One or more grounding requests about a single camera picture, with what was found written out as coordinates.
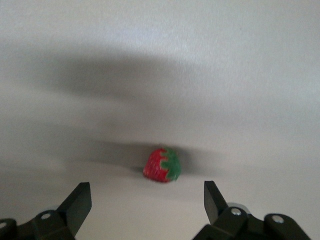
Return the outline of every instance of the green calyx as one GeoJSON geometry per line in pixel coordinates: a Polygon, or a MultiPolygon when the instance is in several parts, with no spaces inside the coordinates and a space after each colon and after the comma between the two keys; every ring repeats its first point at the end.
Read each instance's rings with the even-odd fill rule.
{"type": "Polygon", "coordinates": [[[165,157],[166,160],[161,161],[161,168],[168,170],[168,173],[166,174],[167,179],[176,181],[181,173],[181,165],[178,156],[171,148],[165,147],[164,149],[165,152],[162,152],[161,156],[165,157]]]}

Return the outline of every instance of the red strawberry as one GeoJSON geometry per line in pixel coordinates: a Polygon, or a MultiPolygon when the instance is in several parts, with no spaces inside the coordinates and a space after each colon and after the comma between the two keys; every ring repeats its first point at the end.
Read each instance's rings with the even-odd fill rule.
{"type": "Polygon", "coordinates": [[[176,181],[180,173],[178,156],[168,147],[153,151],[143,169],[143,175],[148,179],[162,183],[176,181]]]}

